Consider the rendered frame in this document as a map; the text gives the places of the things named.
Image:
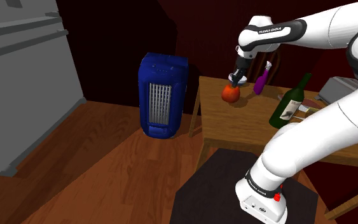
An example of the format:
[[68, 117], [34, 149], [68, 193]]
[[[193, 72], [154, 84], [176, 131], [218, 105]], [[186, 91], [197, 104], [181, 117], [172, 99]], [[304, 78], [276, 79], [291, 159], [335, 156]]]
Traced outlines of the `white round dish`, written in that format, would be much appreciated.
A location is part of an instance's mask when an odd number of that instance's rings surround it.
[[[230, 83], [233, 83], [232, 76], [233, 76], [232, 73], [230, 73], [229, 76], [228, 76], [228, 79], [229, 79]], [[246, 77], [246, 76], [243, 76], [243, 77], [238, 81], [237, 85], [243, 85], [243, 84], [246, 83], [246, 82], [247, 82], [247, 77]]]

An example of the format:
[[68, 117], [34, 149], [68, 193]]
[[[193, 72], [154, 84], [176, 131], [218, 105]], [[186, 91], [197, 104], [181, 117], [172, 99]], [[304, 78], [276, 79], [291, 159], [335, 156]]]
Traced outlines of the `blue space heater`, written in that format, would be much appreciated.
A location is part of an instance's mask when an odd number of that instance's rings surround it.
[[148, 52], [138, 71], [140, 123], [145, 135], [175, 136], [188, 84], [188, 58]]

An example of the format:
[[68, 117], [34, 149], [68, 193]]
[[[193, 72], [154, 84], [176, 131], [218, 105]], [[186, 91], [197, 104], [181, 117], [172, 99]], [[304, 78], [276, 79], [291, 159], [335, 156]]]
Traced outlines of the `grey refrigerator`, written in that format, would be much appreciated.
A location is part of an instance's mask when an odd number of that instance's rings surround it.
[[56, 0], [0, 0], [0, 176], [86, 99]]

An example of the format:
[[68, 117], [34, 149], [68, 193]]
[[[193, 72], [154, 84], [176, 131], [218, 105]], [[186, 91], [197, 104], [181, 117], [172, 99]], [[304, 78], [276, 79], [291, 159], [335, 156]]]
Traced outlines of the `red apple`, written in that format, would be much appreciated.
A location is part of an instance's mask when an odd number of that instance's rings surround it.
[[232, 87], [231, 85], [226, 85], [221, 93], [221, 98], [228, 103], [237, 102], [240, 98], [239, 87]]

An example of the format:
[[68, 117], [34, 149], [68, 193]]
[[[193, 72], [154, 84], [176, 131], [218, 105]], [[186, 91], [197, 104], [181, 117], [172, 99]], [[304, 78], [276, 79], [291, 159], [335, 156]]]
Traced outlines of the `purple spray bottle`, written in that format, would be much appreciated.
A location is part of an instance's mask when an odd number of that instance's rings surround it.
[[272, 63], [270, 61], [267, 61], [265, 70], [263, 71], [263, 74], [257, 78], [257, 80], [254, 84], [253, 91], [256, 95], [259, 95], [263, 91], [263, 88], [266, 84], [268, 73], [269, 73], [269, 70], [271, 67], [272, 67]]

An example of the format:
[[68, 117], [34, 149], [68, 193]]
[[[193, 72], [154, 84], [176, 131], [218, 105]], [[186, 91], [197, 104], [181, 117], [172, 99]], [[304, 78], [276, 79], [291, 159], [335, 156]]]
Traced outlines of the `wooden table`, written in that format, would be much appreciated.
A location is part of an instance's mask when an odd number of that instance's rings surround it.
[[[222, 100], [221, 92], [227, 81], [206, 76], [199, 77], [198, 93], [194, 112], [202, 114], [203, 144], [197, 167], [207, 160], [210, 148], [226, 148], [237, 151], [251, 151], [259, 155], [276, 129], [268, 120], [278, 104], [277, 96], [288, 91], [284, 87], [266, 86], [261, 95], [252, 91], [253, 84], [241, 87], [241, 98], [233, 104]], [[342, 186], [353, 188], [356, 194], [352, 199], [329, 210], [320, 200], [322, 207], [317, 214], [315, 224], [356, 224], [358, 218], [346, 221], [345, 214], [358, 207], [358, 145], [347, 147], [327, 157], [326, 170], [318, 170], [315, 175], [323, 183], [329, 178], [338, 181], [333, 189]]]

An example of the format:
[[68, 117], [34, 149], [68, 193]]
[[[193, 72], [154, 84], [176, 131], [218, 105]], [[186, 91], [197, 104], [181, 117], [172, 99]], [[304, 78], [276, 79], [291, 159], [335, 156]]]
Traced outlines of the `dark wooden chair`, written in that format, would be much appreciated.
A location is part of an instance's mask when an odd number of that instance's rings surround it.
[[246, 77], [247, 81], [255, 83], [257, 78], [264, 73], [266, 62], [269, 61], [272, 63], [272, 67], [269, 70], [266, 84], [270, 85], [279, 70], [281, 63], [281, 51], [280, 49], [274, 52], [268, 53], [258, 53], [256, 58], [252, 60], [250, 68], [248, 68]]

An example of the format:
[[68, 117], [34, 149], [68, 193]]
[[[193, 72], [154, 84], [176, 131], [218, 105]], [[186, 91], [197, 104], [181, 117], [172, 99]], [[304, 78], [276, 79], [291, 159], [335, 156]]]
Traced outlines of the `silver toaster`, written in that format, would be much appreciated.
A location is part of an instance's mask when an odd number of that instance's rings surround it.
[[335, 76], [326, 82], [320, 92], [314, 97], [331, 104], [358, 89], [358, 80]]

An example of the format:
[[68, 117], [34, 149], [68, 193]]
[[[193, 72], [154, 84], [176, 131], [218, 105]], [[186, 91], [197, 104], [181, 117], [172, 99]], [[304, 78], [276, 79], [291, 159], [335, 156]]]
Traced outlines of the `green wine bottle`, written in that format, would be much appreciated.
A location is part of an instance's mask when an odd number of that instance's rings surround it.
[[311, 77], [311, 73], [306, 73], [296, 87], [290, 89], [283, 95], [279, 105], [269, 119], [269, 124], [272, 127], [280, 129], [289, 123], [289, 120], [305, 98], [304, 88]]

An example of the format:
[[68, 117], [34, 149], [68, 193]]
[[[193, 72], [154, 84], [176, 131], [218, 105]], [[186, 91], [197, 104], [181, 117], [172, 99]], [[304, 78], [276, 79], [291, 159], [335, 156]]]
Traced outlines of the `dark robot stand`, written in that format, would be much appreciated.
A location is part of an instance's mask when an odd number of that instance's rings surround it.
[[[170, 224], [264, 224], [240, 208], [237, 181], [257, 160], [250, 152], [218, 149], [177, 191]], [[285, 224], [314, 224], [318, 195], [288, 178]]]

